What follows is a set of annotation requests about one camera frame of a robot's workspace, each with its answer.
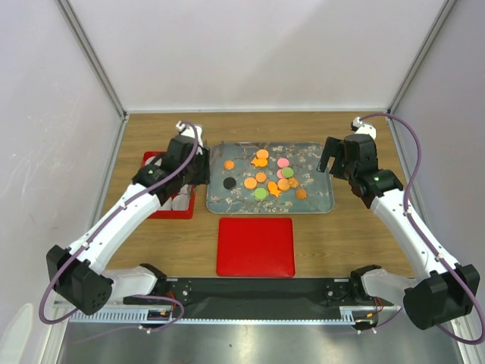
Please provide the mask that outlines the orange round waffle cookie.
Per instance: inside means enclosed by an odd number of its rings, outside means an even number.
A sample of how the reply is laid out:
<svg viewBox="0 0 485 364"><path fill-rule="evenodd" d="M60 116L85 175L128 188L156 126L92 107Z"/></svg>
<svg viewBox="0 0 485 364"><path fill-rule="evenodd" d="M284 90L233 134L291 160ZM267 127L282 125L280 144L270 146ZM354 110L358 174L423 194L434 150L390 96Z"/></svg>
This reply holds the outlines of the orange round waffle cookie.
<svg viewBox="0 0 485 364"><path fill-rule="evenodd" d="M286 178L279 179L277 182L278 189L281 191L287 191L290 189L289 181Z"/></svg>

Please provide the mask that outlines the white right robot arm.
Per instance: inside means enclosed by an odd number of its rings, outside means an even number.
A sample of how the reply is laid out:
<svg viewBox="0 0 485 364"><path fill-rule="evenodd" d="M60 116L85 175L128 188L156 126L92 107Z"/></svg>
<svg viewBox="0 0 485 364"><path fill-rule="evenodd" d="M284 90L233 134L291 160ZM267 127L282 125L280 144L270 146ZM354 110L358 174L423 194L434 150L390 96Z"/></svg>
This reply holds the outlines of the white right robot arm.
<svg viewBox="0 0 485 364"><path fill-rule="evenodd" d="M379 297L401 306L421 330L470 314L477 307L477 269L461 265L446 251L405 200L398 177L379 167L375 136L375 129L366 124L342 140L329 136L318 170L349 183L352 193L400 245L414 276L391 274L378 265L356 269L351 273L350 299L365 305Z"/></svg>

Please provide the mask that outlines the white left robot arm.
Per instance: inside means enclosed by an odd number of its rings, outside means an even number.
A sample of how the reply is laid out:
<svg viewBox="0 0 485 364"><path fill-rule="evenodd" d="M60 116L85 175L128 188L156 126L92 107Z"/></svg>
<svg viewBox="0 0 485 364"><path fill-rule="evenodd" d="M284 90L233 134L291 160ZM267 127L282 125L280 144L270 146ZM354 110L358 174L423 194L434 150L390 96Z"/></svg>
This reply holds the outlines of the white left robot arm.
<svg viewBox="0 0 485 364"><path fill-rule="evenodd" d="M151 265L107 270L127 238L181 190L210 181L210 149L199 124L180 121L178 134L147 165L142 166L121 198L89 231L68 247L53 246L46 254L49 284L41 299L39 317L54 291L85 315L98 312L108 301L142 296L160 303L167 294L163 274Z"/></svg>

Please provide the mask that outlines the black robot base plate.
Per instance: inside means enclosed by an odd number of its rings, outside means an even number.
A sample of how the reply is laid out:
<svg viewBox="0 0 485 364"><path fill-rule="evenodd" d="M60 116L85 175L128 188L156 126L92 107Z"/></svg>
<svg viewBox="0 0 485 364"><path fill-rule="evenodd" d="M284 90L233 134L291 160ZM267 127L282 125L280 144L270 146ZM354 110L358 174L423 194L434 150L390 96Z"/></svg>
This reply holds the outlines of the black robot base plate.
<svg viewBox="0 0 485 364"><path fill-rule="evenodd" d="M181 302L185 319L329 320L342 307L379 312L382 301L347 278L168 278L152 292Z"/></svg>

